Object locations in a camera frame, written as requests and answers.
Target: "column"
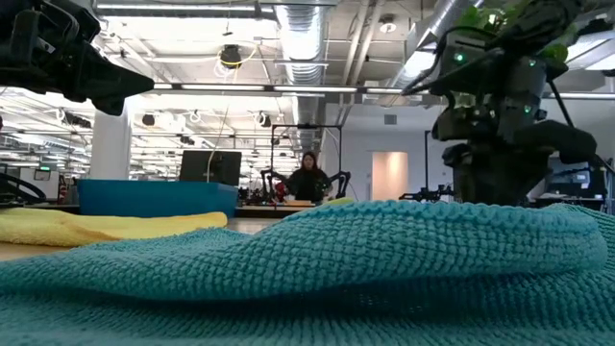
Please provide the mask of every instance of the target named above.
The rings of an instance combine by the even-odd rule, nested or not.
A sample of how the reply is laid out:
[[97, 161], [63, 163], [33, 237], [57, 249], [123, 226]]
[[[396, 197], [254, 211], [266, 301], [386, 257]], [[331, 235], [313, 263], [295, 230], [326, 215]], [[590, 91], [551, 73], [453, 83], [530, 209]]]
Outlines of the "column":
[[90, 179], [128, 180], [135, 98], [128, 98], [120, 116], [96, 111], [90, 160]]

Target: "blue box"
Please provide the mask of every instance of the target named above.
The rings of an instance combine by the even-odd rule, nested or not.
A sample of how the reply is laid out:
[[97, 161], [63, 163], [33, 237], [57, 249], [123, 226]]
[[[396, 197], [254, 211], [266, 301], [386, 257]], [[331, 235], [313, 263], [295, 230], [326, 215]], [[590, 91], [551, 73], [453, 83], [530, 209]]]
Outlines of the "blue box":
[[236, 187], [203, 182], [80, 180], [81, 214], [163, 217], [222, 211], [234, 217]]

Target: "textured fabric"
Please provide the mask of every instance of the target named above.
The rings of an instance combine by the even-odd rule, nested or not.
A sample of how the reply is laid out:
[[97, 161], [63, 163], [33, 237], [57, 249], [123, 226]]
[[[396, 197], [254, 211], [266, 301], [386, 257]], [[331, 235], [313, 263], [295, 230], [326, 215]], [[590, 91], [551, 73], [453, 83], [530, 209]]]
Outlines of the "textured fabric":
[[0, 242], [81, 246], [101, 241], [180, 235], [207, 227], [225, 227], [223, 212], [174, 217], [84, 216], [58, 210], [0, 210]]
[[615, 220], [325, 206], [0, 263], [7, 345], [612, 345]]

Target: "fluorescent light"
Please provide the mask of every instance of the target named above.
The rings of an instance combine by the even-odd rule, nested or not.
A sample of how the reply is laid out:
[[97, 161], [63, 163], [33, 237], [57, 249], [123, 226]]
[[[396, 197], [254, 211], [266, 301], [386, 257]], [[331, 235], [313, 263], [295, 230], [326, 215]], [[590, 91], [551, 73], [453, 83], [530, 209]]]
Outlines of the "fluorescent light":
[[75, 157], [75, 156], [70, 156], [70, 159], [72, 161], [81, 162], [81, 163], [88, 163], [89, 162], [88, 159], [83, 159], [83, 158], [79, 158], [79, 157]]
[[0, 152], [0, 156], [8, 156], [9, 158], [14, 158], [14, 159], [19, 158], [19, 154], [12, 153], [12, 152]]
[[263, 91], [264, 86], [238, 86], [238, 85], [182, 85], [185, 90], [211, 90], [211, 91]]
[[51, 160], [66, 160], [65, 157], [61, 157], [58, 155], [45, 155], [45, 158], [51, 159]]
[[156, 83], [154, 84], [154, 89], [172, 89], [173, 85], [168, 84], [168, 83]]
[[38, 162], [2, 162], [12, 167], [38, 167]]
[[26, 129], [25, 127], [23, 127], [23, 126], [21, 126], [19, 124], [13, 123], [12, 121], [4, 120], [2, 122], [2, 124], [3, 124], [4, 127], [11, 127], [11, 128], [17, 129], [17, 130], [25, 130]]
[[583, 54], [603, 44], [605, 41], [606, 39], [598, 39], [592, 42], [581, 42], [573, 44], [572, 46], [568, 47], [568, 59], [566, 60], [566, 62], [572, 61], [582, 56]]
[[328, 62], [311, 62], [311, 61], [273, 61], [275, 65], [290, 65], [290, 66], [329, 66]]
[[400, 88], [387, 88], [387, 87], [368, 87], [367, 93], [374, 94], [387, 94], [387, 95], [397, 95], [400, 94], [402, 90]]
[[[186, 5], [186, 4], [98, 4], [96, 10], [149, 10], [149, 11], [253, 11], [250, 6]], [[273, 12], [273, 8], [263, 7], [263, 12]]]
[[[567, 100], [605, 100], [615, 101], [615, 93], [600, 92], [560, 92], [559, 96]], [[548, 93], [545, 98], [555, 98], [553, 93]]]
[[418, 76], [423, 70], [430, 68], [435, 62], [435, 54], [429, 52], [414, 52], [404, 65], [408, 76]]
[[608, 56], [602, 59], [599, 62], [594, 63], [593, 65], [587, 67], [588, 70], [611, 70], [615, 68], [615, 54]]
[[349, 86], [274, 86], [274, 90], [281, 92], [357, 92], [356, 87]]

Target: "red object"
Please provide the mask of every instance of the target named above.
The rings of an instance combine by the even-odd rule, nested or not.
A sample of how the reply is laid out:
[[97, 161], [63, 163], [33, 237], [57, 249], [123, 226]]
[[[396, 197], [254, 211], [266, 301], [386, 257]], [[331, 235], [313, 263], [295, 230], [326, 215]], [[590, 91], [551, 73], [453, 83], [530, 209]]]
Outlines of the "red object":
[[277, 183], [275, 189], [278, 202], [283, 202], [284, 197], [286, 196], [286, 186], [284, 186], [284, 183]]
[[62, 179], [60, 181], [60, 189], [58, 191], [58, 204], [64, 204], [64, 201], [66, 200], [67, 191], [68, 191], [68, 187], [66, 186], [66, 183]]

